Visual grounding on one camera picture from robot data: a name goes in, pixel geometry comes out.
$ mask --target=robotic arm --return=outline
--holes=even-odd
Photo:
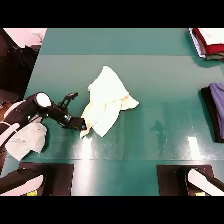
[[[28,97],[24,102],[10,111],[5,119],[0,122],[0,147],[7,142],[15,132],[29,124],[38,115],[43,118],[50,117],[64,128],[86,130],[85,120],[74,117],[68,113],[68,105],[78,93],[71,93],[56,105],[46,93],[38,92]]]

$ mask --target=table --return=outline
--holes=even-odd
[[[108,65],[140,104],[122,111],[103,137],[45,120],[46,145],[23,161],[74,163],[72,195],[158,195],[157,164],[211,164],[224,181],[224,145],[214,143],[199,90],[222,82],[221,62],[202,61],[187,29],[48,29],[26,96],[59,102],[78,92],[69,111],[80,116],[88,85]],[[8,155],[2,176],[18,167]]]

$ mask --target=purple cloth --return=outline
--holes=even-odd
[[[224,139],[224,83],[213,82],[209,87],[217,109],[220,137]]]

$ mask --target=stack of folded clothes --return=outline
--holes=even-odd
[[[224,61],[224,28],[189,28],[199,57]]]
[[[224,143],[224,83],[211,83],[201,93],[211,116],[215,141]]]

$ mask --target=red cloth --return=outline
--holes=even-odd
[[[217,54],[219,52],[224,52],[224,44],[212,44],[207,45],[204,37],[202,36],[198,28],[193,28],[197,36],[200,38],[202,44],[204,45],[205,51],[207,54]]]

